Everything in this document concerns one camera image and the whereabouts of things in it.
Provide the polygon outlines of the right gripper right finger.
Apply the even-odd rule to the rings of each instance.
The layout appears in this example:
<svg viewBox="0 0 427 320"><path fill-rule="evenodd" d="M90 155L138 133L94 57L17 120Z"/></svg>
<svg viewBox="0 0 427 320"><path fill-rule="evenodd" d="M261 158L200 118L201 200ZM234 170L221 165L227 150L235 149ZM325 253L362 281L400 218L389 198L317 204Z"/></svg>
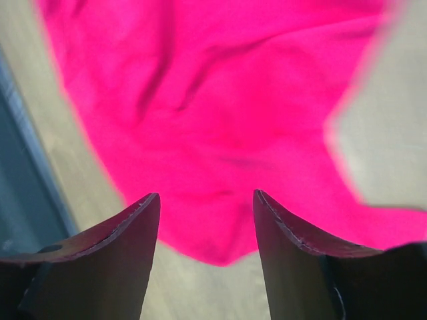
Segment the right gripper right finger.
<svg viewBox="0 0 427 320"><path fill-rule="evenodd" d="M425 319L426 244L385 251L312 225L261 190L256 238L272 319Z"/></svg>

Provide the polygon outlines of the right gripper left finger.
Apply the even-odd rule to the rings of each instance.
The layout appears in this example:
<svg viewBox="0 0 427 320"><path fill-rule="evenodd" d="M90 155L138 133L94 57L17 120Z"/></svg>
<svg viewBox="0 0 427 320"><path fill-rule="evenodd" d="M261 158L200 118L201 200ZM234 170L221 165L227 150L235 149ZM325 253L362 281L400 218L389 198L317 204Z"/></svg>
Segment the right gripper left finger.
<svg viewBox="0 0 427 320"><path fill-rule="evenodd" d="M36 253L1 259L2 319L139 319L153 265L160 197Z"/></svg>

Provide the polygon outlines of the red t shirt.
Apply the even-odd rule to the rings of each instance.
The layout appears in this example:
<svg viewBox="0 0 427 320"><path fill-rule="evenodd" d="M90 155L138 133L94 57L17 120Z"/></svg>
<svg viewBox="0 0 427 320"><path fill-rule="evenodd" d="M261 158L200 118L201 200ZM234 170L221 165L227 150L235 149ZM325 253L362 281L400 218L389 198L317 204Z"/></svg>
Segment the red t shirt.
<svg viewBox="0 0 427 320"><path fill-rule="evenodd" d="M426 214L371 207L331 120L393 1L37 1L63 88L127 203L161 195L159 239L224 266L258 248L252 194L388 249Z"/></svg>

